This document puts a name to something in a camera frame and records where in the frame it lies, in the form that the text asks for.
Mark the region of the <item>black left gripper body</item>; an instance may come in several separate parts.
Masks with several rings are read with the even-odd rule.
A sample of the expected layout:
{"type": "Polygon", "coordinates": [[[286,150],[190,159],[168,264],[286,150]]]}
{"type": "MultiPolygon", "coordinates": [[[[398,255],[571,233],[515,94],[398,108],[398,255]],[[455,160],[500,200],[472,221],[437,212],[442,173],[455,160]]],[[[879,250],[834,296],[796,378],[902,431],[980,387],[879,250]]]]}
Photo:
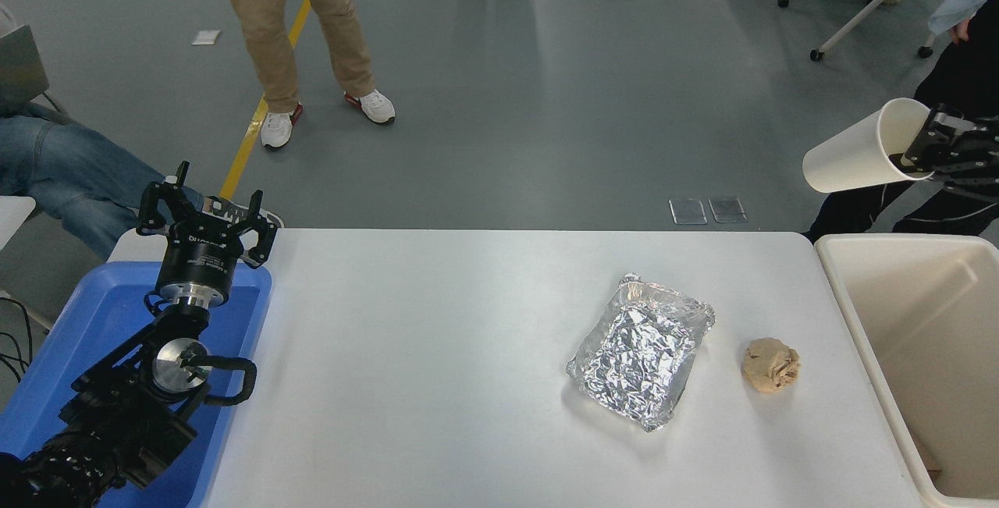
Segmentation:
{"type": "Polygon", "coordinates": [[[196,295],[200,300],[227,300],[236,262],[243,253],[234,224],[195,212],[172,225],[155,284],[165,300],[196,295]]]}

